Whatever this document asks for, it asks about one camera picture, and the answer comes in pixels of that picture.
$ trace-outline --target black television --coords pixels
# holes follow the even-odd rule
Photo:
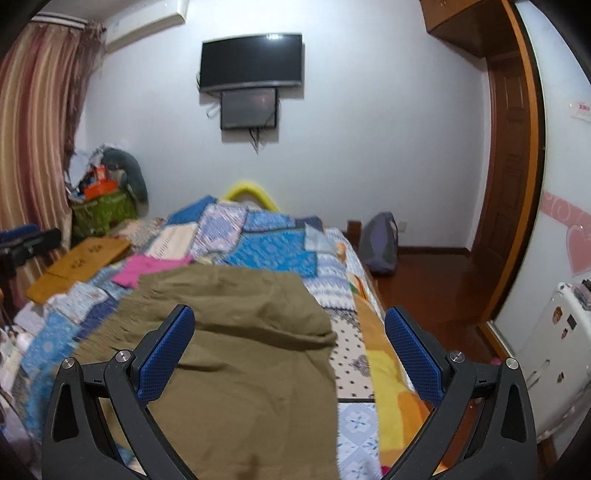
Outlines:
[[[275,128],[277,102],[276,88],[224,90],[221,97],[221,129]]]
[[[302,84],[301,34],[269,33],[204,41],[201,92]]]

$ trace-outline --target bed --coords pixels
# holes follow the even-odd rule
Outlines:
[[[186,240],[182,245],[163,241],[165,229],[187,230],[187,225],[194,223],[193,233],[185,234],[190,236],[188,248]],[[354,240],[355,232],[348,233]],[[339,399],[337,463],[341,479],[381,478],[382,471],[394,464],[427,418],[427,407],[385,339],[384,310],[372,282],[340,230],[324,228],[316,218],[295,219],[208,196],[166,220],[138,220],[111,235],[127,239],[140,254],[177,255],[184,251],[185,257],[188,254],[192,261],[203,264],[300,275],[308,292],[330,316],[338,337],[330,363]],[[33,451],[23,456],[29,456],[33,466],[58,365],[129,294],[129,288],[113,281],[125,265],[123,260],[102,268],[65,296],[54,297],[42,307],[29,304],[15,319],[32,337],[30,346],[23,355],[15,353],[10,362],[4,362],[0,378],[31,439]],[[130,452],[125,459],[131,467],[138,467]]]

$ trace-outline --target small monitor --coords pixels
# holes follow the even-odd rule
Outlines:
[[[222,92],[222,130],[235,128],[275,128],[277,89],[253,88]]]

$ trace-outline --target patchwork quilt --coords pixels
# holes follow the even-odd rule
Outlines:
[[[338,334],[330,361],[336,371],[339,408],[339,467],[343,479],[379,477],[378,421],[369,363],[348,274],[356,275],[370,291],[365,272],[353,249],[337,229],[324,234],[306,221],[287,215],[205,197],[171,215],[137,251],[147,251],[162,228],[197,223],[189,253],[195,261],[264,268],[297,273],[318,303],[329,314]],[[137,236],[141,227],[129,228]],[[345,246],[346,263],[337,255]],[[24,354],[10,395],[31,436],[41,440],[46,405],[53,381],[64,357],[87,338],[117,308],[130,290],[111,278],[124,262],[103,268],[88,283],[77,286],[57,306],[46,305],[45,327]],[[377,300],[368,301],[379,314]]]

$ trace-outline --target orange box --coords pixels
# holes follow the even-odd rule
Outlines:
[[[113,193],[118,187],[119,184],[115,180],[93,183],[84,190],[84,199],[88,201],[107,193]]]

